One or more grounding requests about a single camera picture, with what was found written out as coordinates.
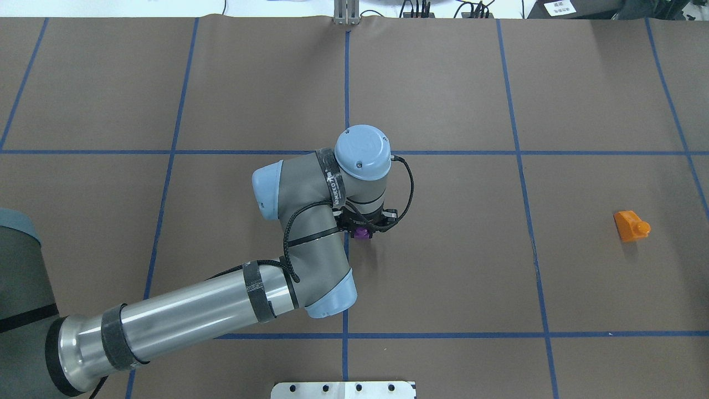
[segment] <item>purple object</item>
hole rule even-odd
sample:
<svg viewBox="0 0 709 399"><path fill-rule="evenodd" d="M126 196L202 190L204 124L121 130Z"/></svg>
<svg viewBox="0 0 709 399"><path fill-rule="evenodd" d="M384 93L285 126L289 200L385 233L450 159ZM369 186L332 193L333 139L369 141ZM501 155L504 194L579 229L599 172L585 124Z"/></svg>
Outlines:
<svg viewBox="0 0 709 399"><path fill-rule="evenodd" d="M366 227L357 227L354 230L353 238L358 239L358 240L364 240L364 239L370 239L371 236L369 235L369 230L367 230Z"/></svg>

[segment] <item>white floor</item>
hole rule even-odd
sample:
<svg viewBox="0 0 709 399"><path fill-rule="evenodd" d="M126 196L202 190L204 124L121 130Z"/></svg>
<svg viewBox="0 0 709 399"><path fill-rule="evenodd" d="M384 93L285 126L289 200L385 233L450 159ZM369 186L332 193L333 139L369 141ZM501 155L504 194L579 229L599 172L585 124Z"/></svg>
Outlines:
<svg viewBox="0 0 709 399"><path fill-rule="evenodd" d="M495 0L490 10L496 18L522 18L522 1L529 13L535 0ZM431 0L436 18L452 18L460 3L455 0ZM333 0L226 0L230 16L313 16L332 15ZM222 13L225 0L4 0L0 1L0 16L52 17L146 17L204 16ZM397 17L399 0L361 0L359 10L374 9L385 16ZM709 20L709 7L689 4L685 14L698 20Z"/></svg>

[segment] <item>silver cylinder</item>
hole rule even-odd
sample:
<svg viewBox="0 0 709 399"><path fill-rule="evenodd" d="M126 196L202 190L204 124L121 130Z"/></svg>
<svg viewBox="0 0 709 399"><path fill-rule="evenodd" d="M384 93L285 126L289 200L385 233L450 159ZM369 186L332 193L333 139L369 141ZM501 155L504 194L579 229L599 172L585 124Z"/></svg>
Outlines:
<svg viewBox="0 0 709 399"><path fill-rule="evenodd" d="M276 316L294 309L280 268L259 267L266 297ZM123 333L133 355L156 357L257 323L241 270L135 303L121 311ZM68 317L62 324L59 353L67 380L88 391L102 376L115 373L101 342L101 315Z"/></svg>

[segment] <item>light blue cap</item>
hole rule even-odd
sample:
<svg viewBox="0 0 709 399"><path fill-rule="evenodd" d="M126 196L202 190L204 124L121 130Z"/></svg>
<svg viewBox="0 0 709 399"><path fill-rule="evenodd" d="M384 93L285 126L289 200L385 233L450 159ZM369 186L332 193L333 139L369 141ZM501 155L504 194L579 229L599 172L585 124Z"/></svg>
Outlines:
<svg viewBox="0 0 709 399"><path fill-rule="evenodd" d="M389 139L374 126L352 126L337 139L335 158L351 176L360 180L379 180L391 168Z"/></svg>
<svg viewBox="0 0 709 399"><path fill-rule="evenodd" d="M281 182L282 167L283 160L280 160L264 166L251 176L256 203L266 220L278 219L278 186Z"/></svg>
<svg viewBox="0 0 709 399"><path fill-rule="evenodd" d="M306 306L306 311L308 316L313 319L322 319L323 317L344 312L354 305L356 301L357 287L355 287L352 268L350 268L350 272L330 292L312 305Z"/></svg>
<svg viewBox="0 0 709 399"><path fill-rule="evenodd" d="M40 236L35 230L34 224L27 215L22 212L17 212L12 209L0 208L0 226L9 227L17 231L22 231L24 234L32 236L40 244Z"/></svg>

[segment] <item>orange block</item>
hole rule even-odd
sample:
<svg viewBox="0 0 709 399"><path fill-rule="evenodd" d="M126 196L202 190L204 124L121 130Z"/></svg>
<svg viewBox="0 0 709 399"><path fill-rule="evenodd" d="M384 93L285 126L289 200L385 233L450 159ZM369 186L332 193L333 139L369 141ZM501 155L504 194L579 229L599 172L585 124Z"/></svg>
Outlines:
<svg viewBox="0 0 709 399"><path fill-rule="evenodd" d="M613 215L623 242L632 242L647 237L650 223L644 222L633 211L620 211Z"/></svg>

